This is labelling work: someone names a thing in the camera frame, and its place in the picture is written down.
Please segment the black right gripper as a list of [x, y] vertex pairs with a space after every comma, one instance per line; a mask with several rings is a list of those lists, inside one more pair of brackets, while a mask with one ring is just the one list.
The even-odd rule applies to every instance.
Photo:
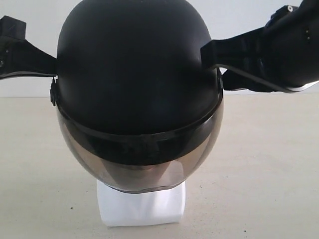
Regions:
[[226, 91], [296, 93], [319, 82], [319, 2], [304, 0], [299, 6], [277, 9], [264, 27], [227, 38], [214, 39], [200, 49], [204, 69], [265, 68], [265, 84], [226, 70]]

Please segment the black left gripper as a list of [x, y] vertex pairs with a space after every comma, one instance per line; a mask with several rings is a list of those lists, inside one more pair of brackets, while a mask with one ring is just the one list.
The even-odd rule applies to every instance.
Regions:
[[0, 19], [0, 79], [9, 76], [57, 76], [56, 58], [25, 40], [26, 23]]

